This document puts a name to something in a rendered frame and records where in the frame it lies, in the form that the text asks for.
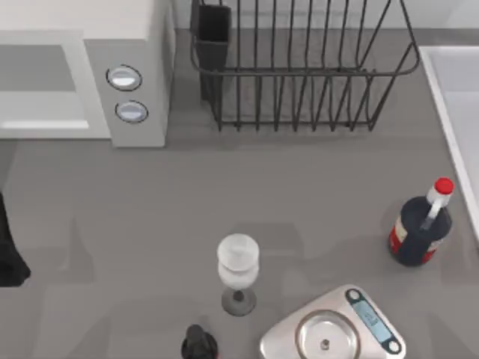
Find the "white wine glass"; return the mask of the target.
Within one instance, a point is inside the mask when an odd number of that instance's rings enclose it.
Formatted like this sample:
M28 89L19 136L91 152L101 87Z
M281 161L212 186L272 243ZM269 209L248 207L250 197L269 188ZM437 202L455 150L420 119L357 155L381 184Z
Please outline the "white wine glass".
M219 243L217 260L218 275L224 286L224 311L235 317L247 316L257 303L252 286L260 269L258 243L244 233L230 234Z

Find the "round silver microwave knob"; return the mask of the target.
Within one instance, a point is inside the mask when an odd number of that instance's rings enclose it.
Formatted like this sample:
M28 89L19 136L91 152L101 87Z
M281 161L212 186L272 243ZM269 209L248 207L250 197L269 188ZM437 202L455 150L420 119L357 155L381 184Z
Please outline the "round silver microwave knob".
M130 100L118 103L115 106L115 114L126 123L141 123L149 116L147 107L141 102Z
M134 67L121 64L107 70L106 80L115 90L128 92L141 86L142 76Z

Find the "black cutlery holder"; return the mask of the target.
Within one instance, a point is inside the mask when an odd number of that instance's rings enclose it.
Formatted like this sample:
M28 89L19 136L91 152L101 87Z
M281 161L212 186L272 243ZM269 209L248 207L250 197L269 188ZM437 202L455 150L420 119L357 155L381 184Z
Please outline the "black cutlery holder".
M192 0L191 10L190 31L199 67L209 72L223 71L231 43L231 8Z

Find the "small black bottle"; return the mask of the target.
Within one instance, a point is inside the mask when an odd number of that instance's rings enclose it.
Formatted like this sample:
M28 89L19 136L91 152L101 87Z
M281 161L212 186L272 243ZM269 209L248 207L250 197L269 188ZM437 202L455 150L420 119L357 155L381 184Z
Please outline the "small black bottle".
M181 345L181 356L182 359L219 359L215 337L198 324L190 325Z

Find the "pale microwave oven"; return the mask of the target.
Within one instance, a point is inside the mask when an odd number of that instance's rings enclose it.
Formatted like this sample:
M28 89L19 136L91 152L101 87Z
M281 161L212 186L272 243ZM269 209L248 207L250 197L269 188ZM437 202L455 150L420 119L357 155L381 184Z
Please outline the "pale microwave oven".
M175 55L171 0L0 0L0 139L163 147ZM140 72L136 90L107 82L121 64ZM117 117L130 100L146 120Z

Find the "silver kitchen scale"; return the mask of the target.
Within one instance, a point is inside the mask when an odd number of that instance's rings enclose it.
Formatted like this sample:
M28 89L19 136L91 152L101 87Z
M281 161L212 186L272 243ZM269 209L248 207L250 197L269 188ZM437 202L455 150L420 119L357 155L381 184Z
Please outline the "silver kitchen scale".
M339 286L273 325L261 359L406 359L406 342L359 286Z

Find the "dark bottle with red cap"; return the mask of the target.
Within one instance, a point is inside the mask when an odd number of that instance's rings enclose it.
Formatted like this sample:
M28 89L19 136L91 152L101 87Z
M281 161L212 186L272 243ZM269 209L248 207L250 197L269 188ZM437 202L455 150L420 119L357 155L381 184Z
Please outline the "dark bottle with red cap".
M418 267L433 258L452 228L448 203L454 189L450 178L440 177L425 195L403 204L388 236L389 250L396 261Z

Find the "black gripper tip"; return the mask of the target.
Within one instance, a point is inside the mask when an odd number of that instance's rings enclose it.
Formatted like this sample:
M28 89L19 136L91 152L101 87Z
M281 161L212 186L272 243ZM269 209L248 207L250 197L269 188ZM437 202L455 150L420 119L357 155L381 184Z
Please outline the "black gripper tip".
M20 287L31 277L10 231L4 196L0 192L0 288Z

